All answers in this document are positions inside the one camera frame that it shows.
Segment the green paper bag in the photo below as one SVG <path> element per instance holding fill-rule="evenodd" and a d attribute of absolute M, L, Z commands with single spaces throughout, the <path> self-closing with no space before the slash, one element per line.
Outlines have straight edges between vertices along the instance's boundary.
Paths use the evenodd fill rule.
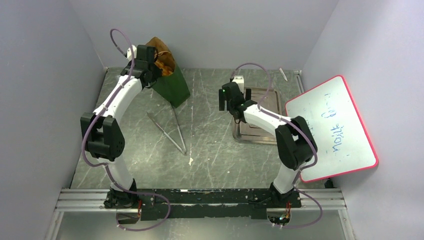
<path fill-rule="evenodd" d="M 156 54 L 157 60 L 160 60 L 173 70 L 172 75 L 158 78 L 156 84 L 152 88 L 168 101 L 172 107 L 178 108 L 191 94 L 185 77 L 175 61 L 174 55 L 168 46 L 156 36 L 147 42 L 146 45 L 156 47 L 158 50 Z"/>

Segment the metal baking tray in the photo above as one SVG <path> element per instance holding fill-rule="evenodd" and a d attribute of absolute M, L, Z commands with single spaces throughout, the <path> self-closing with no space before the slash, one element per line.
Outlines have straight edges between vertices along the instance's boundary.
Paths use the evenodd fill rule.
<path fill-rule="evenodd" d="M 283 114 L 281 95 L 276 89 L 269 90 L 260 105 L 267 112 L 273 112 L 280 116 Z M 239 143 L 276 145 L 275 129 L 277 126 L 276 119 L 259 111 L 258 107 L 253 105 L 247 110 L 246 123 L 234 122 L 232 124 L 232 136 Z"/>

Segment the metal tongs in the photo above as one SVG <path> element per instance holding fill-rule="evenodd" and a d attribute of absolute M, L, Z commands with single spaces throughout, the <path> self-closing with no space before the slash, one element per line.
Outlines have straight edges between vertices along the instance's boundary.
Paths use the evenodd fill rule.
<path fill-rule="evenodd" d="M 172 120 L 174 120 L 175 128 L 173 130 L 166 130 L 154 117 L 152 112 L 147 112 L 146 115 L 149 120 L 156 126 L 156 128 L 176 147 L 176 149 L 184 156 L 187 155 L 186 142 L 177 118 L 176 109 L 171 106 Z"/>

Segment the orange fake braided bread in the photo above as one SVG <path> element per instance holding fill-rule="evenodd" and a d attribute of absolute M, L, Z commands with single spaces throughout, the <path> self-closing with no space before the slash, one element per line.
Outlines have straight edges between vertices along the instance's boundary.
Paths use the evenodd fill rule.
<path fill-rule="evenodd" d="M 157 60 L 155 65 L 161 70 L 161 75 L 167 77 L 173 74 L 173 70 L 170 66 L 165 65 L 162 61 Z"/>

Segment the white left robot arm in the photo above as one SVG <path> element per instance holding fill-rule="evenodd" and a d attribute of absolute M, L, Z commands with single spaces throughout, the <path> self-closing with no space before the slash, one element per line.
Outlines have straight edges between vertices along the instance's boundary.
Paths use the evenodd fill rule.
<path fill-rule="evenodd" d="M 111 192 L 126 208 L 139 200 L 136 183 L 123 159 L 125 138 L 120 121 L 133 99 L 144 88 L 151 88 L 162 76 L 155 62 L 159 55 L 154 46 L 130 47 L 126 54 L 128 65 L 106 100 L 93 112 L 80 118 L 82 133 L 81 156 L 93 168 L 103 167 L 111 180 Z"/>

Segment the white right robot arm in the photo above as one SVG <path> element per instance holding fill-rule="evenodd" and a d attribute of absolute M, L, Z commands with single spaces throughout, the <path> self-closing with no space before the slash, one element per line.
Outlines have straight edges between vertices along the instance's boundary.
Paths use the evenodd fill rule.
<path fill-rule="evenodd" d="M 219 110 L 227 110 L 235 121 L 257 126 L 276 139 L 281 161 L 277 177 L 271 183 L 270 202 L 282 207 L 289 200 L 303 169 L 318 162 L 318 147 L 302 116 L 279 115 L 258 105 L 242 93 L 235 81 L 224 84 L 218 91 Z"/>

